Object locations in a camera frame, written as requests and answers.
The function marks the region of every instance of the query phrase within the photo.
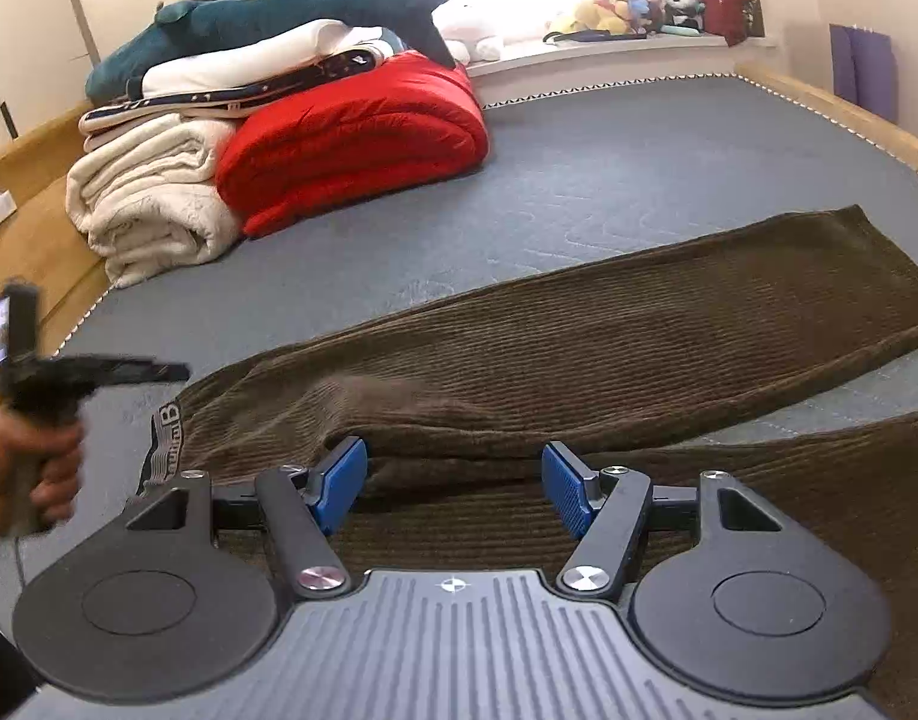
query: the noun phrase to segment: white pillow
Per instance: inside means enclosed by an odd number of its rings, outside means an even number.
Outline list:
[[[323,57],[381,36],[378,28],[350,29],[318,19],[241,49],[174,59],[150,69],[142,79],[145,98],[184,92],[233,89],[315,64]]]

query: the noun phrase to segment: gray mattress cover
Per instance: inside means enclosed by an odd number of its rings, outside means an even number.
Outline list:
[[[735,77],[670,79],[490,106],[479,172],[248,241],[221,261],[114,292],[65,352],[187,361],[195,377],[256,352],[520,276],[695,238],[787,211],[858,203],[918,263],[918,175],[820,116]],[[86,406],[72,521],[22,544],[27,578],[136,490],[151,410],[179,388]],[[918,409],[918,351],[699,442],[836,430]],[[0,627],[19,595],[0,543]]]

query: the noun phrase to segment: blue rubber pad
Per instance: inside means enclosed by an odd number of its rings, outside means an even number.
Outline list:
[[[342,525],[355,498],[362,490],[369,469],[366,443],[357,440],[333,466],[323,479],[323,492],[319,502],[310,507],[319,529],[331,536]]]
[[[572,537],[585,536],[595,518],[586,488],[582,479],[549,445],[542,450],[542,491],[556,507],[556,512]]]

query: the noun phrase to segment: folded red blanket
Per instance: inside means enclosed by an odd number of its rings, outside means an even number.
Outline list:
[[[405,52],[249,117],[219,162],[216,186],[246,234],[260,236],[350,200],[470,170],[488,151],[465,70]]]

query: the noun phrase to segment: triangular cutout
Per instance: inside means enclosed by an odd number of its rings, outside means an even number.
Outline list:
[[[127,526],[128,531],[178,531],[185,526],[189,491],[176,488],[163,495]]]
[[[727,531],[779,533],[782,527],[738,490],[719,491],[719,518]]]

